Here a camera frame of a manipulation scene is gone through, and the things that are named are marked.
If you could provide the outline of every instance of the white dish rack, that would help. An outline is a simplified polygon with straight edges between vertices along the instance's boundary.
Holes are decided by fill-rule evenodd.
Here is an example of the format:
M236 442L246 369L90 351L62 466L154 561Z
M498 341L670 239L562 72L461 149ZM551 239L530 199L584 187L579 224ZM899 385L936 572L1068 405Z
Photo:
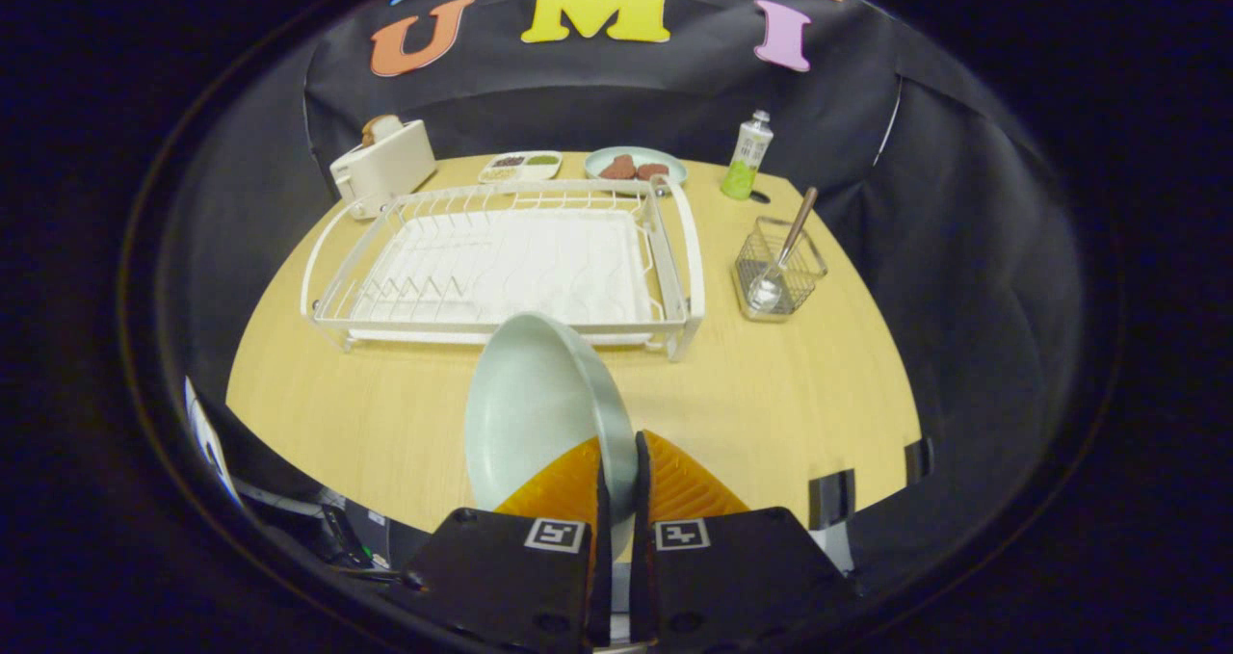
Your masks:
M684 237L686 292L658 194ZM333 217L305 268L300 311L349 352L358 341L486 343L513 315L536 311L594 346L684 355L705 313L702 252L689 201L656 175L471 185L395 197L334 269L309 281Z

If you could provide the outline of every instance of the table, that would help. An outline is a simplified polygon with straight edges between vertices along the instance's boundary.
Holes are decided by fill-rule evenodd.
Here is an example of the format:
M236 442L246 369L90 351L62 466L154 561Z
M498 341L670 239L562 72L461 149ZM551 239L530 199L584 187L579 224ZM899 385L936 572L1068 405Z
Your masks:
M584 157L565 153L559 179L582 179ZM491 158L440 160L420 189L475 184ZM678 444L750 507L784 506L801 523L810 479L853 469L857 508L903 489L904 447L920 439L920 426L899 352L856 268L811 215L805 231L829 275L788 322L745 320L729 267L757 216L792 220L801 195L760 174L756 189L771 202L736 201L719 191L723 167L686 168L707 317L681 363L663 352L599 349L634 429ZM307 257L340 209L323 216L266 288L236 354L227 405L305 474L396 521L435 531L450 510L473 502L464 412L480 347L361 342L343 353L305 320L298 301ZM671 199L662 211L679 247ZM364 228L363 221L340 221L322 257L342 258Z

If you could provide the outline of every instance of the toaster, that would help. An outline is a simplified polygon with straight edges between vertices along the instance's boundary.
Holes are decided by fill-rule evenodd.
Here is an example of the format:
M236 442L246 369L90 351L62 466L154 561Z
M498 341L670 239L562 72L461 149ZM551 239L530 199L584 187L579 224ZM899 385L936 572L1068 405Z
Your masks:
M350 210L354 218L375 218L390 200L413 192L436 170L423 120L395 127L377 133L372 146L356 146L329 165L343 202L359 201Z

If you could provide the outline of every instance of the bottle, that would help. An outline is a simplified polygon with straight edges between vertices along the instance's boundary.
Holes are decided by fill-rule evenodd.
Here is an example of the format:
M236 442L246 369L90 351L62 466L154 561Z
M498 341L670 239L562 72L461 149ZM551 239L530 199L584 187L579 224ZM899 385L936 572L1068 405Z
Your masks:
M758 110L753 112L753 118L741 125L740 137L736 139L736 151L732 152L732 162L727 167L719 189L732 199L748 199L753 191L753 176L758 174L758 165L767 153L767 146L774 137L771 126L771 115Z

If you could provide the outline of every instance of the wire basket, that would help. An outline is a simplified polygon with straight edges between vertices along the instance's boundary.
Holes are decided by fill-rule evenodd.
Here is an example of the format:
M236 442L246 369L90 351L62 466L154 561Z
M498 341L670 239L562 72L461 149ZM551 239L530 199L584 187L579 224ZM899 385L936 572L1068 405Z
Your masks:
M750 320L782 322L800 308L814 285L826 275L826 262L814 246L813 238L804 230L795 247L788 254L788 260L779 271L772 271L771 280L777 284L778 300L769 305L755 307L750 305L750 286L758 281L767 268L773 267L783 250L783 241L792 226L788 221L758 216L753 232L745 239L741 253L732 264L732 285L736 288L741 312Z

